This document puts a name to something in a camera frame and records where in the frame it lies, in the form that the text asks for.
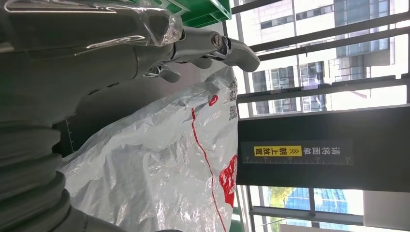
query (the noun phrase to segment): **gray robotic arm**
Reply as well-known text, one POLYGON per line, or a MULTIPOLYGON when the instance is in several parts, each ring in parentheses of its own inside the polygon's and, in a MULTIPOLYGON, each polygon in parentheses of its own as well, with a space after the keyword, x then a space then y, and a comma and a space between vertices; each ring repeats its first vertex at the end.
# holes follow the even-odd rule
POLYGON ((184 27, 182 37, 174 43, 167 60, 152 67, 144 76, 160 76, 169 82, 176 82, 180 74, 172 71, 166 63, 190 62, 201 69, 211 66, 212 60, 229 66, 238 66, 246 72, 255 71, 260 63, 255 53, 243 42, 221 36, 215 31, 184 27))

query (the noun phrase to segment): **green plastic crate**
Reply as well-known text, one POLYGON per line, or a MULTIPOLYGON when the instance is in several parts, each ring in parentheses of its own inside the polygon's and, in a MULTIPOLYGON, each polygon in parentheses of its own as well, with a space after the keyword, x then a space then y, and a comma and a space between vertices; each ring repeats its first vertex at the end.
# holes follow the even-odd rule
POLYGON ((229 0, 153 0, 181 15, 185 26, 201 28, 232 18, 229 0))

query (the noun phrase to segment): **bolt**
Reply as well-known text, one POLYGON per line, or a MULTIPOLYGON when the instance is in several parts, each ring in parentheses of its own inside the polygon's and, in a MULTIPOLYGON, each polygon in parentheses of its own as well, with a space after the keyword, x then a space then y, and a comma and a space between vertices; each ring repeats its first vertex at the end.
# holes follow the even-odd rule
POLYGON ((215 47, 220 47, 222 45, 222 37, 219 34, 214 34, 211 38, 211 43, 215 47))

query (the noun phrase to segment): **yellow label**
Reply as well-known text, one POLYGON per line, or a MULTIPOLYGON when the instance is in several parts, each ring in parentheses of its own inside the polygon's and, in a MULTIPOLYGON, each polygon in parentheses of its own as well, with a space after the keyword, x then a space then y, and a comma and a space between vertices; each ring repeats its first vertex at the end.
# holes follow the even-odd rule
POLYGON ((302 146, 254 146, 257 157, 302 156, 302 146))

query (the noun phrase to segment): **tree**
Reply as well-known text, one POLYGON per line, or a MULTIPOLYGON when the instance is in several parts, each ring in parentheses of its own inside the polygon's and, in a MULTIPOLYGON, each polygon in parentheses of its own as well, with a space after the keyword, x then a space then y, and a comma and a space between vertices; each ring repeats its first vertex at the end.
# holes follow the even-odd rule
MULTIPOLYGON (((296 188, 291 187, 269 187, 270 191, 270 199, 269 199, 269 206, 270 207, 278 207, 284 208, 285 202, 287 202, 289 196, 296 188)), ((279 217, 271 217, 270 222, 274 222, 277 220, 281 220, 282 218, 279 217)), ((270 224, 272 232, 279 232, 279 222, 275 222, 270 224)))

